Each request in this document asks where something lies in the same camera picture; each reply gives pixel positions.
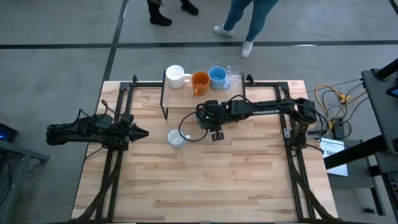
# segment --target orange mug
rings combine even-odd
[[[191,77],[193,95],[204,95],[210,86],[210,76],[206,72],[195,72]]]

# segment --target black boot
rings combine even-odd
[[[172,24],[172,20],[164,17],[162,14],[155,14],[149,19],[151,24],[157,24],[160,26],[169,26]]]
[[[181,8],[184,11],[187,11],[189,14],[193,16],[197,16],[199,14],[199,9],[195,7],[189,0],[181,0]]]

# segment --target black pants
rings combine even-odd
[[[148,8],[149,8],[149,14],[150,16],[156,16],[160,14],[159,8],[162,0],[157,0],[159,4],[154,3],[151,0],[147,0],[148,2]],[[189,2],[189,0],[181,0],[181,3]]]

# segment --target white paper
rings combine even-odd
[[[344,150],[344,142],[322,138],[320,143],[321,149],[324,151],[323,158],[333,155],[334,153]],[[341,165],[327,170],[328,174],[342,175],[347,177],[347,165]]]

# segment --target person's legs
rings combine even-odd
[[[187,11],[189,14],[193,16],[197,16],[199,14],[199,10],[195,7],[189,0],[181,0],[181,8],[184,11]]]
[[[253,0],[232,0],[231,1],[231,9],[229,9],[228,17],[224,24],[224,30],[232,30],[234,29],[235,24],[241,20],[243,16],[244,9],[252,2]]]
[[[254,41],[266,23],[268,12],[271,11],[277,2],[278,0],[254,0],[253,14],[246,41]]]
[[[147,0],[148,2],[148,9],[150,14],[150,23],[157,24],[160,26],[169,26],[171,25],[171,19],[164,17],[160,11],[160,5],[162,4],[162,0]]]

